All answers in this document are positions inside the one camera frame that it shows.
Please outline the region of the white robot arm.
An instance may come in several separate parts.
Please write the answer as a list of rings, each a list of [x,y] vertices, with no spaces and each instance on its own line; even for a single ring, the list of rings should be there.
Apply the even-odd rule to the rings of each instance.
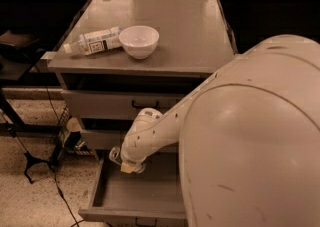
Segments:
[[[271,37],[164,115],[139,114],[122,171],[172,143],[189,227],[320,227],[320,44]]]

